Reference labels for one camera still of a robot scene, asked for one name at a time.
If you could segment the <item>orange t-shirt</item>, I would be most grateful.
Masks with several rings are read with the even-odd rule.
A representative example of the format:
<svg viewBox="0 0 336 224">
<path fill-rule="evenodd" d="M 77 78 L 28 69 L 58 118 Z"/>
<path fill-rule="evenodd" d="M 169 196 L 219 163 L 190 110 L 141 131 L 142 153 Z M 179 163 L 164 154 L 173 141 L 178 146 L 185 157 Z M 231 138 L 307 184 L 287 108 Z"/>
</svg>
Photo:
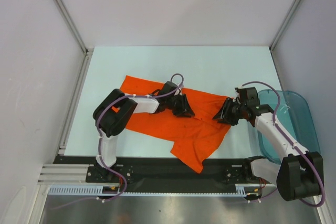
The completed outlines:
<svg viewBox="0 0 336 224">
<path fill-rule="evenodd" d="M 182 92 L 194 111 L 192 118 L 178 118 L 171 110 L 157 114 L 133 114 L 126 126 L 128 130 L 172 141 L 171 153 L 197 173 L 203 170 L 202 162 L 221 145 L 230 125 L 213 120 L 226 96 L 189 88 Z"/>
</svg>

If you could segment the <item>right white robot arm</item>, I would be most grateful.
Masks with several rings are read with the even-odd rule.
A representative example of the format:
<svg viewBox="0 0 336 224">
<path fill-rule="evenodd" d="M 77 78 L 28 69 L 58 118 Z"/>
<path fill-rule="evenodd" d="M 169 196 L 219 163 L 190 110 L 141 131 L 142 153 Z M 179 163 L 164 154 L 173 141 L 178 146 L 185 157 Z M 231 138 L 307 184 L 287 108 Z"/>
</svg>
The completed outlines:
<svg viewBox="0 0 336 224">
<path fill-rule="evenodd" d="M 254 183 L 257 179 L 275 184 L 285 201 L 300 200 L 310 207 L 321 207 L 326 200 L 323 158 L 301 145 L 281 124 L 278 108 L 260 103 L 258 92 L 245 83 L 236 88 L 236 98 L 226 98 L 213 116 L 218 123 L 235 126 L 246 120 L 263 134 L 277 152 L 281 163 L 256 158 L 242 169 L 243 179 Z"/>
</svg>

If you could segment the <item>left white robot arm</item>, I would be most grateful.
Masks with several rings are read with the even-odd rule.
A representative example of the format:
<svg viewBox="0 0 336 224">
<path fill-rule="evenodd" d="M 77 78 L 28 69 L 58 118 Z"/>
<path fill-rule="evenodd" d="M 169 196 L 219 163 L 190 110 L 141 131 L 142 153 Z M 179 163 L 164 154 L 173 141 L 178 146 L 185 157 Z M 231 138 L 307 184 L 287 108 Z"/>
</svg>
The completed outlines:
<svg viewBox="0 0 336 224">
<path fill-rule="evenodd" d="M 97 174 L 103 181 L 110 182 L 115 176 L 122 179 L 113 167 L 117 161 L 117 139 L 133 114 L 155 114 L 169 109 L 178 118 L 195 116 L 182 87 L 182 83 L 167 81 L 162 88 L 146 95 L 128 94 L 114 89 L 100 103 L 93 113 L 93 119 L 99 134 L 96 161 L 100 167 Z"/>
</svg>

